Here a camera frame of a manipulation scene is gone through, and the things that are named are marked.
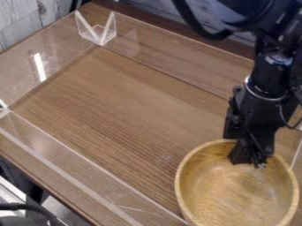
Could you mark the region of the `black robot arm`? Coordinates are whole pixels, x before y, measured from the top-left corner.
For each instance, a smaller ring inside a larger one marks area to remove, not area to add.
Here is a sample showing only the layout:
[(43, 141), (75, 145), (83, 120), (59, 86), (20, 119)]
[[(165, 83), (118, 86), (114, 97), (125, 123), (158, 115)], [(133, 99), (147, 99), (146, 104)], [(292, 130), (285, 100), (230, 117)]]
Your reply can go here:
[(276, 153), (280, 128), (302, 108), (302, 0), (213, 0), (222, 23), (257, 37), (256, 64), (229, 100), (224, 137), (237, 145), (234, 164), (264, 168)]

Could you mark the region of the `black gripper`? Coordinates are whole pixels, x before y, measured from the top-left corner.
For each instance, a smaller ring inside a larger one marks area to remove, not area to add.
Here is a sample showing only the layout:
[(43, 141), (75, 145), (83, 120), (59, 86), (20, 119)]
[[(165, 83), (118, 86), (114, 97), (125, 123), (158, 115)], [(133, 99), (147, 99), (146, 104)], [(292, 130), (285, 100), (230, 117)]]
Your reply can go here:
[(237, 140), (228, 156), (234, 165), (253, 164), (257, 169), (265, 167), (276, 153), (277, 131), (282, 127), (298, 127), (298, 123), (289, 124), (298, 105), (298, 87), (292, 87), (278, 96), (262, 92), (252, 78), (246, 78), (244, 86), (234, 87), (224, 130), (224, 138)]

